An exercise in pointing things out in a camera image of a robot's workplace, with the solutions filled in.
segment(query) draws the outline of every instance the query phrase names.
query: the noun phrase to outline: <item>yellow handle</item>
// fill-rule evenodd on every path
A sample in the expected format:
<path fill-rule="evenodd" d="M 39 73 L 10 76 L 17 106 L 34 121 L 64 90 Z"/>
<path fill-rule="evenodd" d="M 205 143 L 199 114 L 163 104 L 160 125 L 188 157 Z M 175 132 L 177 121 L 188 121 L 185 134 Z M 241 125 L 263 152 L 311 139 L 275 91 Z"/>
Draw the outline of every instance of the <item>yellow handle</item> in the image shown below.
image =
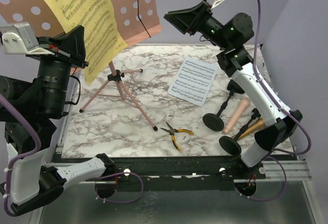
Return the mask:
<path fill-rule="evenodd" d="M 191 135 L 194 134 L 193 131 L 190 131 L 190 130 L 187 130 L 187 129 L 178 129 L 178 132 L 179 132 L 179 133 L 189 133 L 189 134 L 191 134 Z"/>
<path fill-rule="evenodd" d="M 175 141 L 175 136 L 174 136 L 174 135 L 172 135 L 172 142 L 173 142 L 175 148 L 176 148 L 178 151 L 181 151 L 181 148 L 178 146 L 178 144 L 177 144 L 176 141 Z"/>

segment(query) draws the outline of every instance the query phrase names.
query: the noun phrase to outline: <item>paper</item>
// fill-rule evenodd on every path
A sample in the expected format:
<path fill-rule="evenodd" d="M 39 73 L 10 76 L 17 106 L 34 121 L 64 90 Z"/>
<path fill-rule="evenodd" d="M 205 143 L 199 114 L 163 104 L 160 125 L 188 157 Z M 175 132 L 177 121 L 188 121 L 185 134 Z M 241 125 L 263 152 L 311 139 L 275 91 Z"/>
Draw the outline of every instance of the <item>paper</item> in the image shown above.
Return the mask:
<path fill-rule="evenodd" d="M 183 61 L 168 93 L 202 107 L 218 69 L 218 64 L 188 57 Z"/>
<path fill-rule="evenodd" d="M 111 0 L 44 0 L 59 23 L 69 32 L 77 25 L 85 28 L 85 79 L 88 85 L 127 44 L 117 30 Z"/>

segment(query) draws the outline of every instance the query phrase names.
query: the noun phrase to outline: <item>white marble surface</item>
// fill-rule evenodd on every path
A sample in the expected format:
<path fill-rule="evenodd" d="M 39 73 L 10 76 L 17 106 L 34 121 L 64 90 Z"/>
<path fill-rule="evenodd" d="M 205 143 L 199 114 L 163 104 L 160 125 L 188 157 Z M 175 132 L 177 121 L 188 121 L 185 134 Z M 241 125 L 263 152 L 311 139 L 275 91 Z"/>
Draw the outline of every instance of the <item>white marble surface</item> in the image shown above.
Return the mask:
<path fill-rule="evenodd" d="M 247 47 L 247 50 L 254 54 L 252 47 Z M 223 134 L 208 129 L 202 122 L 204 114 L 217 113 L 226 100 L 229 93 L 226 90 L 229 82 L 226 74 L 219 69 L 203 107 L 167 93 L 186 56 L 217 64 L 219 52 L 219 48 L 214 46 L 135 46 L 123 51 L 114 60 L 116 69 L 144 69 L 143 73 L 135 73 L 132 77 L 126 75 L 123 80 L 158 128 L 166 128 L 167 121 L 174 128 L 194 131 L 194 135 L 176 134 L 181 151 L 175 149 L 168 133 L 161 129 L 155 132 L 138 109 L 119 98 L 98 96 L 84 113 L 79 113 L 79 109 L 107 79 L 110 73 L 107 68 L 91 86 L 85 84 L 82 74 L 81 99 L 72 110 L 62 157 L 93 157 L 98 153 L 111 157 L 227 155 L 218 142 Z M 115 83 L 110 82 L 102 93 L 118 95 Z M 235 94 L 229 101 L 221 115 L 225 123 L 240 99 L 242 95 Z M 253 108 L 251 104 L 246 109 L 230 135 L 237 133 L 249 120 Z M 253 136 L 239 143 L 244 152 L 253 143 Z M 290 141 L 278 147 L 292 150 Z"/>

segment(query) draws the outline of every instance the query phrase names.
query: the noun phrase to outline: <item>yellow sheet music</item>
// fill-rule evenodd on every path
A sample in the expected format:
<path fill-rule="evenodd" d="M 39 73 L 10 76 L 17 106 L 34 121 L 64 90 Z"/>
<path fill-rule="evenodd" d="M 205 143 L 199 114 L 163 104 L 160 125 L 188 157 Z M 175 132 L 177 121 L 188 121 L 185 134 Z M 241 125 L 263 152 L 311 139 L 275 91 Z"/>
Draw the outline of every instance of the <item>yellow sheet music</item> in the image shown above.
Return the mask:
<path fill-rule="evenodd" d="M 69 32 L 77 25 L 85 28 L 85 44 L 89 66 L 85 69 L 91 84 L 108 63 L 127 44 L 117 30 L 111 0 L 44 0 L 59 23 Z"/>

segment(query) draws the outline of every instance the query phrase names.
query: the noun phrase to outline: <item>black and white robotic arm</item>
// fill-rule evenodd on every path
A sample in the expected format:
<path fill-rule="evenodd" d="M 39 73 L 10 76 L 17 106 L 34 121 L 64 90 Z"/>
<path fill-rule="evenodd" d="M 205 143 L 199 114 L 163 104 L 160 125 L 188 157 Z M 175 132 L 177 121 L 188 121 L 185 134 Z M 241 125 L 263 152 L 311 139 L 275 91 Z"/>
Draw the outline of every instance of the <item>black and white robotic arm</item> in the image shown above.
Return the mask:
<path fill-rule="evenodd" d="M 114 162 L 105 154 L 71 167 L 45 167 L 47 153 L 56 126 L 50 119 L 60 119 L 64 111 L 71 67 L 85 68 L 84 28 L 78 26 L 57 37 L 35 37 L 28 23 L 0 27 L 1 40 L 7 54 L 24 54 L 40 61 L 33 83 L 0 76 L 0 94 L 32 126 L 40 138 L 34 138 L 12 115 L 10 107 L 0 105 L 0 121 L 5 121 L 5 137 L 9 155 L 7 180 L 0 192 L 12 204 L 12 216 L 19 216 L 56 200 L 67 187 L 81 181 L 113 173 Z"/>
<path fill-rule="evenodd" d="M 189 9 L 170 11 L 164 18 L 181 33 L 199 32 L 219 46 L 223 50 L 217 55 L 220 68 L 243 88 L 261 114 L 266 128 L 255 133 L 255 142 L 239 159 L 241 170 L 248 170 L 291 136 L 297 127 L 295 120 L 301 121 L 302 114 L 292 111 L 279 99 L 244 48 L 243 44 L 254 36 L 251 17 L 238 13 L 223 25 L 212 16 L 212 9 L 223 1 L 215 0 L 210 4 L 203 0 Z"/>

